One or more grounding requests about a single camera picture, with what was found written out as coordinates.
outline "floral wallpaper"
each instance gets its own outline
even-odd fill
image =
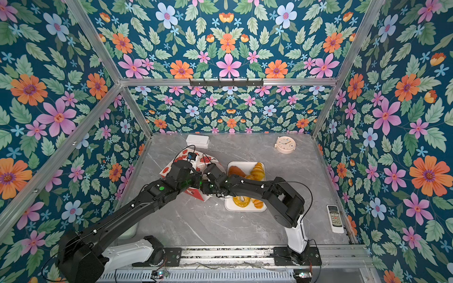
[[[2,211],[111,80],[60,1],[0,1],[0,67]]]
[[[453,282],[453,2],[393,1],[317,136],[386,283]]]
[[[337,75],[369,3],[101,0],[90,17],[123,77],[322,78]]]
[[[310,133],[329,94],[324,86],[137,86],[153,132]]]
[[[64,280],[54,259],[46,263],[61,236],[114,212],[144,147],[143,131],[117,96],[3,240],[0,282]],[[2,158],[1,168],[13,162]]]

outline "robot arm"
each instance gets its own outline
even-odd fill
[[[275,220],[285,227],[289,247],[298,253],[305,249],[307,242],[302,235],[301,221],[304,199],[284,179],[277,177],[273,181],[259,182],[237,175],[228,177],[212,163],[205,169],[205,174],[208,180],[201,181],[201,173],[195,171],[190,162],[174,162],[165,178],[147,185],[135,199],[106,219],[80,233],[70,231],[65,234],[59,242],[58,268],[70,283],[94,283],[104,270],[145,261],[157,251],[151,240],[110,248],[108,245],[189,187],[200,188],[205,194],[261,199]]]

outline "clock face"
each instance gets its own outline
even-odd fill
[[[296,147],[296,143],[293,139],[288,137],[281,137],[277,140],[277,145],[285,150],[293,150]]]

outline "alarm clock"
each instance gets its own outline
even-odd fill
[[[289,154],[296,149],[296,142],[287,136],[278,137],[274,147],[281,153]]]

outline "white tray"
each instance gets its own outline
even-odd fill
[[[230,171],[231,166],[237,166],[240,170],[242,170],[246,175],[250,174],[250,171],[252,171],[253,167],[256,165],[257,162],[243,162],[243,161],[231,161],[228,164],[228,169],[226,172],[228,173]],[[250,201],[249,205],[246,207],[239,207],[237,206],[234,201],[233,197],[227,197],[225,199],[225,208],[229,211],[250,211],[250,212],[261,212],[266,210],[266,204],[263,204],[263,207],[261,209],[258,209],[255,207],[252,201]]]

